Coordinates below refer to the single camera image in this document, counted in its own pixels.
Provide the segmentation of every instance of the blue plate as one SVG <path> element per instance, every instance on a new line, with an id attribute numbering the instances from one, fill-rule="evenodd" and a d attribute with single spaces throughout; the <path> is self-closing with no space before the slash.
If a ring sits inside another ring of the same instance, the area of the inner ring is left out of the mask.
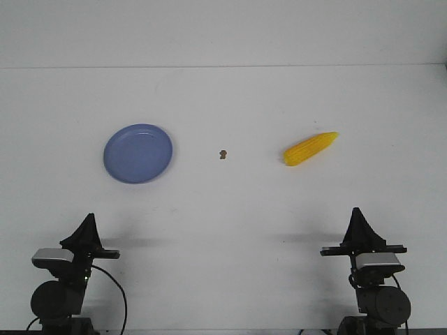
<path id="1" fill-rule="evenodd" d="M 121 129 L 107 142 L 104 166 L 124 183 L 139 184 L 161 174 L 173 156 L 168 134 L 151 124 L 134 124 Z"/>

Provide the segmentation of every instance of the cable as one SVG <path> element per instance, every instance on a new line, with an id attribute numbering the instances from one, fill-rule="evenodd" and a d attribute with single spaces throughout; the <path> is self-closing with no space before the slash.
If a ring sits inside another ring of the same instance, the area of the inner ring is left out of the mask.
<path id="1" fill-rule="evenodd" d="M 394 274 L 392 274 L 391 276 L 392 276 L 392 278 L 394 279 L 394 282 L 396 282 L 396 286 L 397 286 L 397 288 L 398 288 L 399 290 L 402 291 L 402 289 L 400 288 L 400 284 L 399 284 L 399 282 L 397 281 L 396 276 L 395 276 Z M 405 334 L 406 334 L 406 335 L 409 335 L 408 321 L 405 321 Z"/>
<path id="2" fill-rule="evenodd" d="M 35 323 L 35 321 L 37 321 L 37 320 L 39 320 L 39 318 L 35 318 L 34 320 L 32 320 L 30 323 L 29 323 L 29 325 L 28 325 L 28 327 L 27 327 L 27 330 L 25 330 L 26 332 L 29 332 L 29 328 L 31 328 L 31 326 L 33 325 L 33 323 Z"/>
<path id="3" fill-rule="evenodd" d="M 124 329 L 126 329 L 126 322 L 127 322 L 127 298 L 126 298 L 126 293 L 124 292 L 123 287 L 117 282 L 117 280 L 115 278 L 113 278 L 113 276 L 111 274 L 109 274 L 106 270 L 104 270 L 102 267 L 98 267 L 96 265 L 92 265 L 91 267 L 93 267 L 94 269 L 97 269 L 97 270 L 103 272 L 106 276 L 108 276 L 110 279 L 112 279 L 112 281 L 115 283 L 116 286 L 118 286 L 119 290 L 123 294 L 123 300 L 124 300 L 124 321 L 123 321 L 123 327 L 121 328 L 121 332 L 119 333 L 119 335 L 123 335 Z"/>

